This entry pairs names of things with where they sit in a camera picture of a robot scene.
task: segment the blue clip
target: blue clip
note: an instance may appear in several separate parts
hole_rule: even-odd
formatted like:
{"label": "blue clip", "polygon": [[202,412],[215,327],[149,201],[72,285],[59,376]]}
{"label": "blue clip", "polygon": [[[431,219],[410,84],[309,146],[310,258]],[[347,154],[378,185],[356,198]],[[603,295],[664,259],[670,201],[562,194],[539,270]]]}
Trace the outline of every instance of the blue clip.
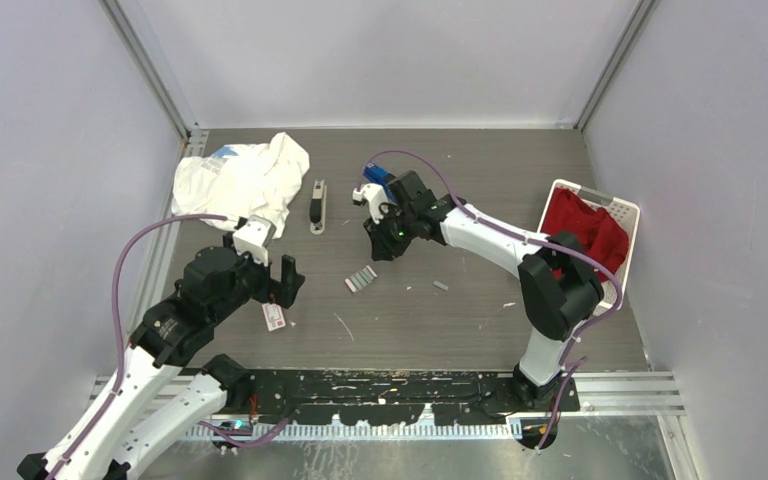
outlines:
{"label": "blue clip", "polygon": [[387,194],[387,198],[389,198],[391,201],[396,200],[395,198],[393,198],[393,194],[390,192],[390,189],[387,187],[387,184],[390,183],[391,180],[396,178],[395,175],[388,172],[387,170],[384,170],[383,168],[379,167],[374,163],[367,163],[366,167],[364,167],[363,169],[363,176],[366,177],[366,179],[369,180],[370,182],[381,185],[384,188],[384,193]]}

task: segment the tag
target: tag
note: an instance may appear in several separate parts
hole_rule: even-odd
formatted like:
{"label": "tag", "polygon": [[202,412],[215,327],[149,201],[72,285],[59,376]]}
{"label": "tag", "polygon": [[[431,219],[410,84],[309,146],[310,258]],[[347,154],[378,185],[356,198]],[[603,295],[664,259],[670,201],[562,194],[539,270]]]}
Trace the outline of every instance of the tag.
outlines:
{"label": "tag", "polygon": [[284,321],[284,310],[274,303],[263,304],[263,318],[266,319],[266,328],[270,332],[287,325],[287,322]]}

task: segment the wire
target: wire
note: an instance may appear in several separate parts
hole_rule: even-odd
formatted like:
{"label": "wire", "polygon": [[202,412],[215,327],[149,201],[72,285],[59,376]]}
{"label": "wire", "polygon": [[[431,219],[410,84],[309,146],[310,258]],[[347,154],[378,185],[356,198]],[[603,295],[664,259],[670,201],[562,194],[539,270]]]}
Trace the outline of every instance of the wire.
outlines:
{"label": "wire", "polygon": [[198,424],[212,431],[216,435],[219,435],[226,442],[239,448],[240,450],[245,450],[247,448],[259,447],[261,445],[271,442],[273,438],[280,435],[281,432],[283,432],[284,429],[287,428],[288,423],[290,423],[290,417],[284,417],[281,419],[281,421],[279,421],[272,428],[270,428],[266,433],[261,435],[256,440],[252,440],[250,442],[239,442],[237,440],[234,440],[234,438],[228,435],[228,433],[225,430],[217,427],[216,425],[213,425],[212,423],[201,421]]}
{"label": "wire", "polygon": [[[466,208],[466,206],[461,202],[460,198],[458,198],[457,193],[455,193],[454,187],[452,187],[452,184],[449,183],[449,180],[446,178],[446,175],[443,174],[443,172],[434,165],[431,161],[425,159],[421,155],[417,155],[413,152],[409,152],[407,150],[400,150],[400,149],[392,149],[392,150],[383,150],[381,152],[376,153],[372,157],[369,158],[364,163],[363,168],[366,168],[366,165],[369,163],[372,163],[373,160],[376,158],[388,154],[388,153],[399,153],[402,155],[407,155],[410,157],[413,157],[420,162],[424,163],[428,168],[433,171],[438,178],[440,178],[440,181],[443,182],[443,186],[446,188],[446,191],[449,193],[449,196],[452,197],[452,202],[455,204],[455,206],[458,207],[467,217],[475,220],[477,223],[480,223],[486,227],[489,227],[503,235],[506,235],[514,240],[523,242],[523,243],[531,243],[540,247],[549,248],[551,250],[555,250],[556,252],[563,253],[565,255],[569,255],[571,257],[577,258],[591,267],[598,270],[600,273],[605,275],[605,277],[608,279],[608,281],[611,282],[611,284],[614,286],[614,290],[617,293],[617,299],[614,301],[614,303],[608,308],[606,311],[602,312],[601,314],[591,317],[581,323],[579,323],[575,328],[573,328],[572,332],[570,333],[570,337],[572,341],[567,341],[566,345],[564,346],[564,350],[561,353],[560,358],[558,359],[558,365],[563,367],[567,374],[564,376],[564,380],[561,382],[561,387],[558,392],[558,397],[555,400],[555,404],[552,407],[552,412],[549,417],[549,424],[546,428],[546,431],[543,433],[543,437],[541,437],[540,442],[537,444],[537,451],[539,453],[540,447],[543,446],[543,444],[546,442],[546,439],[549,437],[549,431],[552,428],[552,425],[556,423],[555,418],[560,412],[560,403],[561,403],[561,395],[563,394],[564,390],[566,389],[567,383],[569,382],[569,379],[572,377],[572,374],[578,370],[578,367],[584,364],[584,362],[587,361],[587,357],[582,357],[579,361],[571,363],[569,365],[566,365],[566,360],[569,357],[570,353],[572,352],[573,345],[578,342],[581,339],[581,334],[587,330],[588,328],[605,321],[608,317],[613,315],[614,312],[619,310],[619,308],[622,306],[624,295],[622,291],[622,284],[620,283],[619,279],[614,275],[613,272],[608,270],[607,267],[602,265],[601,263],[597,262],[596,260],[590,258],[586,254],[583,254],[581,252],[578,252],[576,250],[573,250],[571,248],[564,247],[562,245],[557,245],[552,242],[547,242],[544,240],[539,240],[536,238],[530,238],[520,232],[516,232],[514,230],[510,230],[509,228],[499,225],[495,222],[492,222],[490,220],[487,220],[486,218],[479,217],[475,212],[472,210]],[[357,190],[360,188],[361,184],[363,184],[363,181],[365,180],[365,177],[363,176],[363,169],[361,169],[361,176],[358,179],[358,183],[355,186],[355,189]]]}
{"label": "wire", "polygon": [[570,368],[567,370],[567,374],[564,375],[564,379],[561,381],[561,388],[558,389],[558,395],[555,397],[555,404],[552,405],[552,412],[549,417],[549,422],[546,425],[546,431],[543,432],[543,436],[540,437],[540,441],[537,442],[537,447],[534,449],[538,455],[540,454],[540,449],[543,448],[543,445],[549,438],[549,432],[552,431],[552,427],[554,427],[561,418],[561,398],[563,398],[564,392],[567,389],[569,379],[572,378],[572,374],[578,370],[578,367],[584,365],[585,362],[587,362],[586,355],[581,357],[577,362],[571,364]]}
{"label": "wire", "polygon": [[[111,286],[110,292],[110,304],[113,310],[113,330],[116,334],[115,341],[117,374],[115,375],[113,386],[110,389],[111,392],[118,392],[125,378],[124,375],[121,375],[121,373],[125,371],[125,340],[122,333],[122,317],[119,313],[119,279],[122,276],[122,267],[125,264],[125,259],[128,257],[128,253],[131,251],[134,245],[148,233],[170,223],[196,219],[228,220],[228,217],[224,215],[211,215],[205,213],[165,218],[159,222],[152,223],[151,225],[143,228],[133,237],[131,237],[131,239],[128,240],[128,243],[125,244],[122,252],[119,254],[119,258],[116,260],[116,267],[113,270],[113,284]],[[57,463],[54,464],[54,467],[51,469],[48,475],[46,475],[45,480],[54,480],[60,469],[69,462],[72,454],[75,453],[81,443],[87,438],[90,432],[92,432],[93,428],[95,428],[95,426],[101,420],[101,417],[103,417],[107,410],[110,409],[110,405],[113,403],[114,398],[116,398],[116,395],[108,395],[107,398],[104,399],[104,403],[101,404],[101,407],[95,412],[92,418],[90,418],[90,421],[87,422],[83,430],[81,430],[81,432],[75,437],[75,440],[72,442],[72,444],[69,445],[69,447],[63,452],[63,455],[61,455],[60,459],[57,461]]]}

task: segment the black mounting plate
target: black mounting plate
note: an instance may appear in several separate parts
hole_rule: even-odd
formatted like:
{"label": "black mounting plate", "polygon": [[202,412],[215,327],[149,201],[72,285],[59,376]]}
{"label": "black mounting plate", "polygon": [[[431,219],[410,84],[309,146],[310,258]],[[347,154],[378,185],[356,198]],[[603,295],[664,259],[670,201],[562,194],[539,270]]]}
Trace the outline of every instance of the black mounting plate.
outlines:
{"label": "black mounting plate", "polygon": [[[365,420],[372,426],[415,423],[426,404],[435,425],[491,425],[516,412],[547,412],[554,394],[523,402],[514,393],[511,372],[454,370],[283,370],[251,369],[256,413],[263,423],[293,414],[301,425],[344,425]],[[248,414],[249,402],[237,411]],[[575,381],[561,398],[562,412],[580,409]]]}

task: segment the blue object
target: blue object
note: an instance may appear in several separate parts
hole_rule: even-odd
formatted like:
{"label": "blue object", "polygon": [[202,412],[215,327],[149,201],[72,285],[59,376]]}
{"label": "blue object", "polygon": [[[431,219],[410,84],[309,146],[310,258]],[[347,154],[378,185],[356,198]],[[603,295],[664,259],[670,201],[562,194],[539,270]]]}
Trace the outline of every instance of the blue object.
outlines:
{"label": "blue object", "polygon": [[391,201],[395,201],[392,192],[390,192],[390,189],[387,187],[390,180],[396,178],[395,175],[370,162],[367,163],[366,167],[363,169],[363,176],[370,182],[381,185],[384,188],[384,193],[387,194],[387,198]]}
{"label": "blue object", "polygon": [[231,149],[229,145],[225,145],[224,147],[220,148],[219,150],[213,152],[213,155],[211,157],[238,157],[237,152]]}

